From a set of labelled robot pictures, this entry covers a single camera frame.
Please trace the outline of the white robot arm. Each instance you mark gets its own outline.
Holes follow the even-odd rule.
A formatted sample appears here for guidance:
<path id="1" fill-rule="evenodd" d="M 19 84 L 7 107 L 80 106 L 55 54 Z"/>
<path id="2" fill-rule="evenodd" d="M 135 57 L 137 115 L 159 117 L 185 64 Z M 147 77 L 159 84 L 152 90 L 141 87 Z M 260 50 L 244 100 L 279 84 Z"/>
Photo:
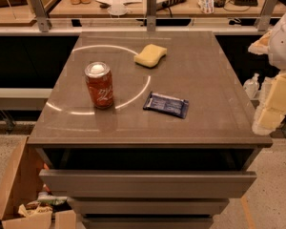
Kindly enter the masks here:
<path id="1" fill-rule="evenodd" d="M 261 85 L 259 105 L 255 110 L 252 126 L 256 135 L 268 135 L 280 125 L 286 115 L 286 13 L 248 51 L 267 54 L 269 64 L 279 69 L 274 78 L 266 77 Z"/>

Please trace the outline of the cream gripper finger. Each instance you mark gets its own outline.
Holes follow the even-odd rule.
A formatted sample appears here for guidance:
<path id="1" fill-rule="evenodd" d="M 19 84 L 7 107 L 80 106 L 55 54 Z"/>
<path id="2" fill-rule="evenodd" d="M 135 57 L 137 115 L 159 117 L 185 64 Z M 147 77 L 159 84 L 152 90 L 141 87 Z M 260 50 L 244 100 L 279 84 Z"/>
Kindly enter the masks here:
<path id="1" fill-rule="evenodd" d="M 283 119 L 284 115 L 279 112 L 257 108 L 252 130 L 256 135 L 268 135 L 280 125 Z"/>
<path id="2" fill-rule="evenodd" d="M 269 50 L 270 36 L 271 36 L 271 31 L 267 31 L 264 35 L 262 35 L 258 40 L 256 40 L 249 46 L 248 52 L 257 55 L 267 54 Z"/>

